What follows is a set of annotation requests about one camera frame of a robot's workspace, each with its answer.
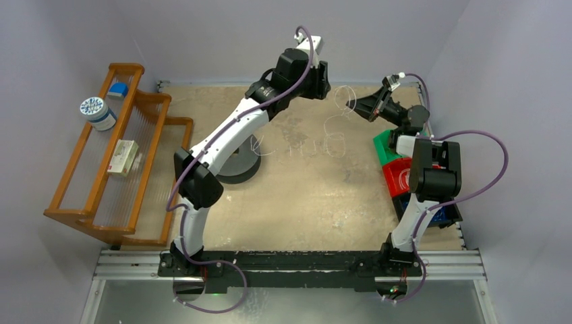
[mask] wooden rack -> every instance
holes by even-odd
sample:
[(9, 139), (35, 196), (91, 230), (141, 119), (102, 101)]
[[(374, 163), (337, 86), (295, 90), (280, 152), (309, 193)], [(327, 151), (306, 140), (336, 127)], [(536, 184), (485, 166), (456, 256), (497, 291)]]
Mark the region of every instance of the wooden rack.
[[(92, 126), (85, 124), (51, 204), (44, 211), (47, 217), (108, 244), (166, 245), (172, 212), (165, 213), (158, 238), (137, 239), (128, 235), (136, 232), (164, 126), (184, 126), (182, 146), (187, 148), (190, 142), (193, 120), (167, 116), (171, 102), (168, 94), (138, 90), (143, 73), (143, 66), (135, 63), (109, 65), (109, 72), (98, 94), (100, 98), (106, 97), (112, 83), (129, 84), (129, 92), (121, 107), (114, 111), (117, 122), (112, 130), (106, 132), (92, 132)], [(119, 139), (135, 140), (139, 144), (139, 164), (136, 166), (134, 162), (125, 179), (112, 176), (110, 180), (107, 166)], [(173, 178), (159, 180), (167, 182), (166, 186), (161, 187), (161, 197), (171, 191)], [(167, 200), (157, 203), (163, 204), (164, 211)]]

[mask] table surface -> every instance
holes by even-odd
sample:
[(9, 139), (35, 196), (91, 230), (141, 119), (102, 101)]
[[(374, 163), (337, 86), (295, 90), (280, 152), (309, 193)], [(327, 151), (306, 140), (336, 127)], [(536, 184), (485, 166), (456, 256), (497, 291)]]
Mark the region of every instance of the table surface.
[[(353, 89), (363, 97), (378, 88)], [(169, 115), (194, 119), (191, 142), (195, 145), (235, 109), (245, 90), (242, 86), (170, 86), (164, 92), (173, 97)], [(206, 249), (380, 248), (398, 222), (372, 139), (394, 126), (383, 119), (369, 123), (336, 106), (344, 107), (347, 99), (345, 89), (337, 98), (330, 91), (323, 101), (295, 99), (255, 133), (264, 155), (262, 165), (247, 182), (224, 185), (222, 198), (208, 215)], [(417, 88), (412, 87), (397, 89), (394, 99), (404, 107), (420, 102)], [(172, 153), (161, 160), (165, 167), (152, 177), (173, 177)], [(149, 217), (141, 220), (138, 236), (160, 226)], [(175, 214), (171, 239), (178, 235), (179, 222), (180, 212)], [(460, 250), (455, 226), (429, 228), (420, 248)]]

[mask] small white box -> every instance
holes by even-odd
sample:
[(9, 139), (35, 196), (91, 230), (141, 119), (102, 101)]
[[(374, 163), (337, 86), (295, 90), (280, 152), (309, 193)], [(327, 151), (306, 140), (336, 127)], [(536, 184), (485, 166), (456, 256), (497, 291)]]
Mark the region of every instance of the small white box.
[(126, 177), (131, 169), (139, 146), (134, 140), (118, 140), (107, 173)]

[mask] gray wall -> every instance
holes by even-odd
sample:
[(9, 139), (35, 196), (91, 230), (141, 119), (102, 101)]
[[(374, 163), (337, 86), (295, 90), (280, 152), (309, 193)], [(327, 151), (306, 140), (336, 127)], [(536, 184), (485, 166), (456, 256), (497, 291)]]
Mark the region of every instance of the gray wall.
[(323, 36), (330, 79), (426, 76), (468, 0), (121, 0), (145, 59), (161, 79), (251, 82), (294, 45), (298, 24)]
[(102, 244), (42, 212), (84, 125), (78, 105), (109, 63), (141, 57), (107, 0), (0, 1), (0, 44), (1, 322), (79, 323)]
[[(509, 149), (505, 178), (460, 206), (501, 323), (572, 318), (571, 12), (566, 0), (472, 0), (428, 78), (434, 130), (488, 130)], [(496, 175), (501, 150), (457, 140), (468, 193)]]

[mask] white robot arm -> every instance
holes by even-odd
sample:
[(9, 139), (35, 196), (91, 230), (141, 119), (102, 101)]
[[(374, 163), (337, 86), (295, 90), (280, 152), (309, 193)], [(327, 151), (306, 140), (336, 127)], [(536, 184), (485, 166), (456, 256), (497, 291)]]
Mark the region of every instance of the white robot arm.
[[(202, 237), (208, 211), (222, 194), (222, 186), (214, 177), (219, 174), (231, 154), (258, 128), (266, 125), (278, 112), (286, 109), (291, 99), (295, 97), (324, 99), (331, 89), (327, 78), (327, 62), (320, 61), (318, 56), (323, 44), (322, 38), (312, 36), (313, 55), (310, 55), (312, 47), (309, 38), (298, 34), (295, 39), (298, 46), (294, 49), (286, 49), (282, 53), (276, 68), (271, 69), (273, 74), (270, 80), (266, 80), (265, 73), (259, 81), (251, 85), (245, 98), (214, 132), (193, 146), (190, 152), (179, 149), (175, 154), (175, 169), (179, 177), (185, 167), (185, 162), (188, 165), (193, 153), (206, 152), (198, 159), (197, 168), (193, 170), (194, 175), (190, 176), (187, 184), (184, 182), (179, 187), (179, 193), (183, 196), (182, 203), (188, 206), (187, 219), (182, 230), (184, 238), (182, 241), (190, 256), (199, 252), (203, 247)], [(309, 57), (312, 57), (311, 68), (300, 86), (269, 107), (253, 110), (261, 103), (280, 95), (298, 81), (308, 64)], [(206, 149), (215, 136), (218, 138)], [(178, 251), (183, 250), (181, 238), (174, 239), (173, 243)]]
[[(387, 240), (391, 244), (389, 249), (398, 251), (397, 254), (411, 254), (413, 244), (415, 248), (418, 247), (417, 238), (423, 236), (431, 219), (439, 211), (430, 207), (451, 200), (461, 189), (459, 144), (420, 138), (418, 135), (429, 120), (429, 111), (421, 105), (406, 109), (392, 100), (392, 92), (400, 85), (399, 79), (404, 77), (404, 73), (387, 76), (382, 81), (382, 87), (374, 94), (346, 103), (370, 122), (382, 117), (397, 125), (390, 133), (388, 146), (400, 155), (411, 157), (411, 198), (399, 225)], [(421, 219), (424, 211), (428, 212)]]

